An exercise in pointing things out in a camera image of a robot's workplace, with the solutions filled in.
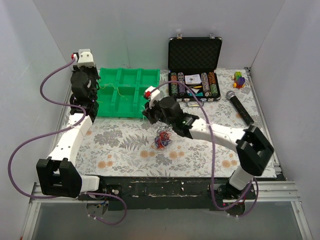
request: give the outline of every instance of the red cap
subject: red cap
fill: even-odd
[[[151,93],[150,93],[150,91],[147,91],[144,95],[145,95],[146,98],[150,98]]]

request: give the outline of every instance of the green plastic organizer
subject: green plastic organizer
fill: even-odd
[[[159,85],[159,69],[101,68],[98,117],[142,118],[145,90]]]

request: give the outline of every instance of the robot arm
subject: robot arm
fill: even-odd
[[[98,113],[97,91],[99,75],[90,49],[79,50],[72,55],[73,66],[70,103],[86,110],[84,120],[66,131],[47,159],[39,159],[36,170],[44,195],[76,198],[80,193],[96,191],[99,177],[80,175],[76,168],[76,157],[85,134]],[[73,126],[83,117],[77,107],[71,107],[67,127]]]
[[[157,121],[172,126],[181,137],[212,141],[209,125],[196,115],[184,113],[178,102],[168,96],[160,99],[160,91],[149,87],[145,91],[145,115],[150,123]],[[248,129],[231,128],[212,124],[215,143],[235,151],[240,160],[240,166],[229,178],[225,188],[229,195],[238,196],[254,176],[261,176],[264,172],[274,148],[259,128],[250,126]]]

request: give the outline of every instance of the black microphone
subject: black microphone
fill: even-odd
[[[228,91],[226,93],[226,98],[229,99],[232,103],[232,105],[235,107],[237,112],[240,114],[242,119],[245,121],[245,123],[249,126],[253,124],[255,121],[251,118],[245,107],[241,104],[239,99],[236,97],[236,94],[234,91]]]

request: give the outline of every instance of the floral tablecloth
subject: floral tablecloth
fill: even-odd
[[[240,71],[246,79],[244,88],[235,89],[236,95],[255,121],[255,125],[263,131],[262,119],[245,70],[217,69],[221,99],[206,102],[204,109],[212,124],[233,128],[247,127],[226,99],[226,92],[233,89],[231,75],[235,71]],[[161,71],[160,84],[168,80],[167,74],[167,71]],[[168,85],[160,90],[163,97],[168,95]],[[180,105],[184,112],[204,117],[200,108],[186,107],[185,103]],[[96,118],[82,142],[75,167],[82,175],[210,177],[211,143],[180,137],[172,132],[171,144],[164,150],[153,149],[151,145],[162,125],[163,123],[159,122],[151,125],[147,119]],[[215,156],[216,177],[229,177],[240,164],[237,154],[223,146],[216,146]],[[269,161],[261,177],[276,177],[272,162]]]

